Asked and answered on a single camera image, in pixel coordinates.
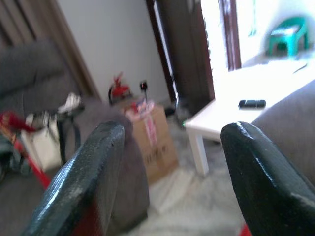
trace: curtain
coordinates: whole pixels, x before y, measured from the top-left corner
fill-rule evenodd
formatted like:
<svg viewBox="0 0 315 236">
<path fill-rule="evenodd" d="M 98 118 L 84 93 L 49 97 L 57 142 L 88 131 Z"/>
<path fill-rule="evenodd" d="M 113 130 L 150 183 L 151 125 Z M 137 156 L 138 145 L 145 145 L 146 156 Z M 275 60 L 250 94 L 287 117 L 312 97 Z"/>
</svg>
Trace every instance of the curtain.
<svg viewBox="0 0 315 236">
<path fill-rule="evenodd" d="M 0 50 L 51 38 L 81 91 L 100 98 L 56 0 L 0 0 Z"/>
</svg>

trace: table leg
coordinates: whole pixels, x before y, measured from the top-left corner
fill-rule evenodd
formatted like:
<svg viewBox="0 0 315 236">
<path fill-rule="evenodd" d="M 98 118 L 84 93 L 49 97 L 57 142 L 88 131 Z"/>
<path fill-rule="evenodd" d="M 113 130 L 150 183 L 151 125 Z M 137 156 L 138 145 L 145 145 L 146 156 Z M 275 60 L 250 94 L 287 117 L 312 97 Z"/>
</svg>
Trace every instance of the table leg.
<svg viewBox="0 0 315 236">
<path fill-rule="evenodd" d="M 202 136 L 191 131 L 188 131 L 188 136 L 197 172 L 205 176 L 209 171 L 209 166 Z"/>
</svg>

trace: cardboard box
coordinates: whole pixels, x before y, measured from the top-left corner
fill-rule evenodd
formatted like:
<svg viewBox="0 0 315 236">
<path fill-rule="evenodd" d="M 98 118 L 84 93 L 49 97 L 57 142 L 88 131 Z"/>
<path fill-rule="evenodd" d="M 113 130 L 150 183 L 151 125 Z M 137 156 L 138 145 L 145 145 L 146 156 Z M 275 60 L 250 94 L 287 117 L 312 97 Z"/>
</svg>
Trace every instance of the cardboard box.
<svg viewBox="0 0 315 236">
<path fill-rule="evenodd" d="M 173 139 L 169 134 L 164 108 L 156 106 L 150 115 L 155 127 L 156 142 L 153 144 L 150 142 L 146 118 L 133 123 L 133 136 L 142 153 L 148 183 L 152 184 L 175 170 L 178 167 L 178 159 Z"/>
</svg>

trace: remote control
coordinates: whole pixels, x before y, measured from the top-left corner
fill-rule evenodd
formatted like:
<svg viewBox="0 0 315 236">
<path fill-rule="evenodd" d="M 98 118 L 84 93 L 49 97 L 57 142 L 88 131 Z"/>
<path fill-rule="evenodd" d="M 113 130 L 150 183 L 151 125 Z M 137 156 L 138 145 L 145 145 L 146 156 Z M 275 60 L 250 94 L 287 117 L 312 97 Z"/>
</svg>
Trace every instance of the remote control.
<svg viewBox="0 0 315 236">
<path fill-rule="evenodd" d="M 241 100 L 238 104 L 239 108 L 264 108 L 266 106 L 265 100 Z"/>
</svg>

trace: white wall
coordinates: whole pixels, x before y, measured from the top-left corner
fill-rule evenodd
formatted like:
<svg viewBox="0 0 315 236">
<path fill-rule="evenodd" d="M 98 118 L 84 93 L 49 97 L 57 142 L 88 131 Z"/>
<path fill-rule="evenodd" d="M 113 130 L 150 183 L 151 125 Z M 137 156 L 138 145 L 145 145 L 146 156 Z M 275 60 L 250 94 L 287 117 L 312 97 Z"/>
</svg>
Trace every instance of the white wall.
<svg viewBox="0 0 315 236">
<path fill-rule="evenodd" d="M 147 80 L 149 98 L 169 99 L 144 0 L 58 2 L 103 100 L 120 71 L 134 94 Z"/>
<path fill-rule="evenodd" d="M 257 35 L 248 37 L 249 11 L 252 0 L 236 0 L 241 61 L 246 62 L 267 50 L 267 39 L 271 30 L 286 18 L 305 15 L 308 19 L 309 38 L 315 40 L 315 1 L 314 0 L 256 0 Z"/>
</svg>

